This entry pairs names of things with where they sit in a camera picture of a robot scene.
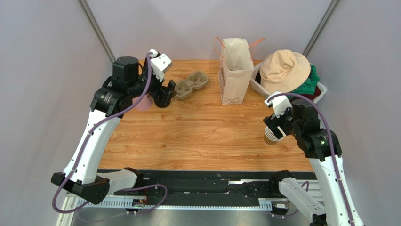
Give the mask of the white paper takeout bag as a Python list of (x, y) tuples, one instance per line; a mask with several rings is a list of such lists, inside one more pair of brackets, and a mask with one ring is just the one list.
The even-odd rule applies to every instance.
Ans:
[(221, 39), (216, 36), (213, 39), (221, 45), (220, 51), (216, 47), (213, 49), (220, 57), (218, 80), (223, 105), (243, 103), (254, 70), (251, 48), (264, 40), (259, 38), (248, 44), (246, 39), (241, 38)]

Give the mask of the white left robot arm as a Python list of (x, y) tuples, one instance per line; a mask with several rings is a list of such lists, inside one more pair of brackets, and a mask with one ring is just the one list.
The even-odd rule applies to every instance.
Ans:
[(141, 186), (143, 174), (136, 169), (99, 173), (98, 166), (111, 134), (127, 111), (146, 96), (158, 107), (170, 104), (175, 83), (163, 86), (163, 82), (172, 64), (160, 53), (151, 53), (143, 65), (135, 57), (118, 58), (112, 75), (94, 94), (86, 130), (74, 156), (62, 172), (53, 174), (51, 182), (92, 204), (99, 204), (116, 191)]

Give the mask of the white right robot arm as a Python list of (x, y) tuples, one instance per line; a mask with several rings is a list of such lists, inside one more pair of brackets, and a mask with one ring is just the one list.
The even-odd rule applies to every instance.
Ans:
[(304, 97), (290, 101), (286, 94), (272, 95), (265, 105), (273, 108), (273, 114), (264, 118), (265, 138), (278, 142), (291, 135), (296, 139), (314, 170), (323, 204), (287, 170), (271, 176), (271, 191), (289, 199), (311, 226), (364, 225), (347, 186), (338, 138), (318, 106)]

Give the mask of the stack of paper cups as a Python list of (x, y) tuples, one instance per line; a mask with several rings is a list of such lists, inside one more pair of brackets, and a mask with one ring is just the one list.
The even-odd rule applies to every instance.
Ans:
[(281, 140), (284, 139), (284, 137), (286, 136), (286, 134), (283, 132), (283, 130), (281, 129), (281, 127), (277, 128), (279, 130), (279, 132), (281, 133), (282, 137), (281, 138), (277, 138), (276, 135), (274, 135), (274, 133), (271, 131), (271, 129), (266, 126), (265, 128), (265, 134), (263, 137), (263, 141), (266, 145), (269, 146), (273, 146), (276, 143), (280, 142)]

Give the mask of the pink cup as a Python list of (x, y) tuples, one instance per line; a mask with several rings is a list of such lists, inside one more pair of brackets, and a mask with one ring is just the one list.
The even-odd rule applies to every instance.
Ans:
[(134, 107), (137, 111), (147, 111), (153, 105), (153, 98), (150, 95), (144, 96), (142, 100)]

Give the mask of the green cloth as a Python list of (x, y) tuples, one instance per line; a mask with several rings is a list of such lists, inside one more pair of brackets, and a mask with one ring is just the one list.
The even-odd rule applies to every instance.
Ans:
[(320, 81), (320, 77), (317, 73), (317, 69), (315, 65), (310, 64), (310, 73), (307, 79), (302, 83), (298, 88), (291, 91), (295, 94), (303, 94), (303, 95), (314, 95), (316, 92), (317, 84)]

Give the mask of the dark red cloth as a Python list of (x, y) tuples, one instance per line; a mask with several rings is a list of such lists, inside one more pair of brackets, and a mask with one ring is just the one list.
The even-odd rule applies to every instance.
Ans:
[(314, 99), (317, 98), (320, 94), (321, 94), (321, 89), (320, 89), (318, 86), (316, 86), (314, 94), (310, 95), (309, 98), (310, 98), (311, 100), (314, 100)]

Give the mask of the white plastic basket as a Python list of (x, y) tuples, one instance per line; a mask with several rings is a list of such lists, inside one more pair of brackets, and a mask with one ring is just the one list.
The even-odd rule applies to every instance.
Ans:
[[(264, 97), (265, 99), (267, 99), (267, 98), (270, 96), (271, 93), (268, 92), (266, 89), (264, 89), (264, 87), (261, 86), (261, 84), (259, 84), (259, 83), (256, 81), (257, 74), (259, 73), (259, 68), (260, 68), (260, 66), (261, 66), (262, 64), (263, 64), (263, 62), (258, 63), (256, 66), (254, 66), (254, 70), (253, 70), (253, 73), (252, 73), (251, 79), (250, 79), (250, 84), (251, 84), (252, 88), (253, 88), (257, 93), (259, 93), (262, 97)], [(318, 82), (317, 86), (321, 89), (321, 94), (320, 94), (317, 98), (315, 98), (315, 99), (313, 100), (314, 103), (319, 102), (319, 101), (323, 98), (323, 96), (327, 93), (327, 88), (326, 88), (323, 84), (321, 84), (320, 82)]]

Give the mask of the beige bucket hat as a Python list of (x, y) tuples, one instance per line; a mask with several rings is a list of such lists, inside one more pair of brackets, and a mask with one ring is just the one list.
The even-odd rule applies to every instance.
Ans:
[(268, 55), (259, 68), (260, 85), (269, 93), (290, 92), (309, 77), (311, 65), (307, 58), (291, 50), (277, 50)]

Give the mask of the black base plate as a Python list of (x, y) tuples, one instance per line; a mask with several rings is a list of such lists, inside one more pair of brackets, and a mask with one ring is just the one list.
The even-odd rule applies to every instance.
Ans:
[(117, 191), (115, 195), (145, 195), (147, 204), (189, 207), (256, 207), (261, 198), (282, 198), (280, 179), (314, 180), (313, 173), (283, 171), (143, 170), (142, 191)]

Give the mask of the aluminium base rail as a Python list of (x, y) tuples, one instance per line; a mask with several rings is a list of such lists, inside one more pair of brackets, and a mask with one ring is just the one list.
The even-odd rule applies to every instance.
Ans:
[(361, 226), (347, 196), (341, 171), (307, 173), (320, 186), (323, 203), (316, 201), (289, 171), (99, 171), (93, 182), (73, 181), (55, 173), (51, 182), (83, 200), (83, 207), (117, 199), (129, 212), (147, 213), (158, 207), (173, 209), (263, 209), (264, 202), (286, 199), (312, 226)]

